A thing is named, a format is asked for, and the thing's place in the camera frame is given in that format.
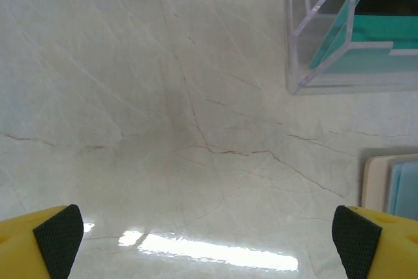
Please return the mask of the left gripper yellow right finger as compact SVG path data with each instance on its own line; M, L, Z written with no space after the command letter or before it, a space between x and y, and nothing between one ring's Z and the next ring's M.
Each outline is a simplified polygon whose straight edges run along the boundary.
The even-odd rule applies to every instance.
M417 278L417 221L338 206L332 240L348 278Z

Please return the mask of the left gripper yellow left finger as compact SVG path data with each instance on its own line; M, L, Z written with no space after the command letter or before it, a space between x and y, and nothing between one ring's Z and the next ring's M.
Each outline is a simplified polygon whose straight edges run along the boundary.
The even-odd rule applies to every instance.
M1 222L1 278L68 278L84 235L77 205Z

